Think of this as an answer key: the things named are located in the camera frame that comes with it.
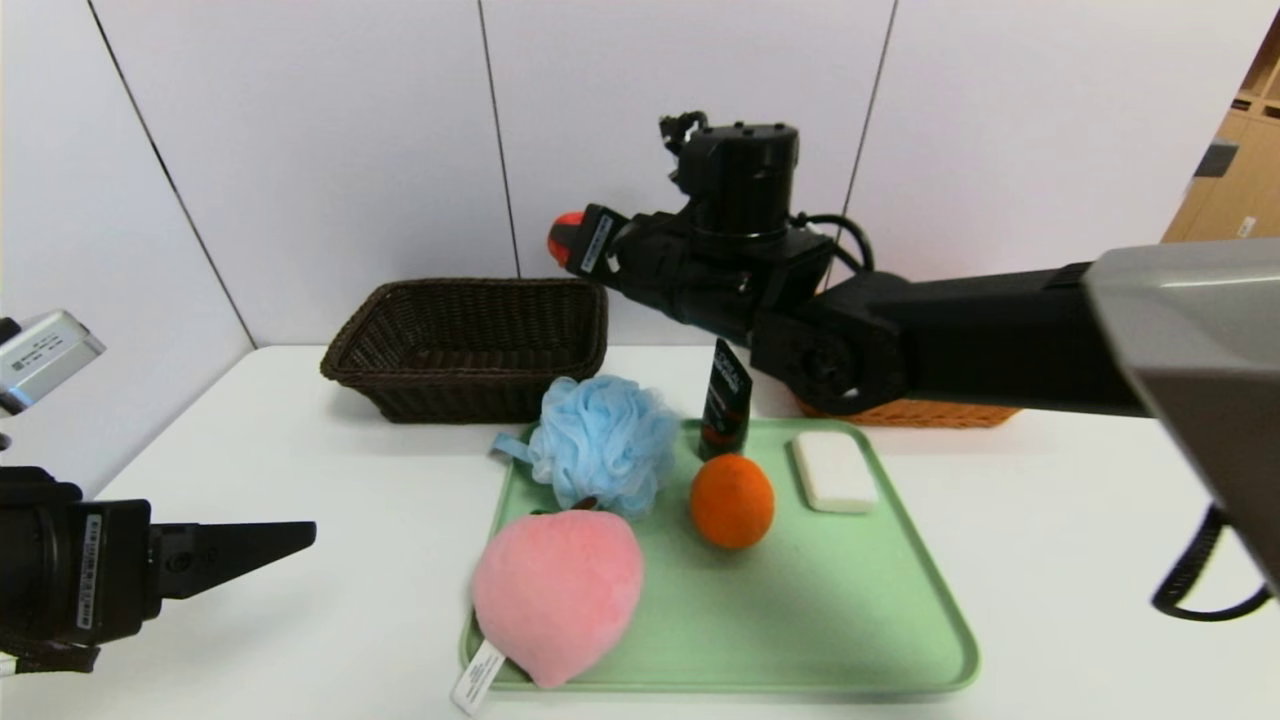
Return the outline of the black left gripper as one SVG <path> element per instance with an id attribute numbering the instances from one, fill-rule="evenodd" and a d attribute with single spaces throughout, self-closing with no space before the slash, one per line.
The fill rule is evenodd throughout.
<path id="1" fill-rule="evenodd" d="M 192 598 L 317 538 L 314 521 L 150 519 L 145 500 L 4 507 L 3 629 L 59 644 L 127 638 L 157 611 L 151 600 Z"/>

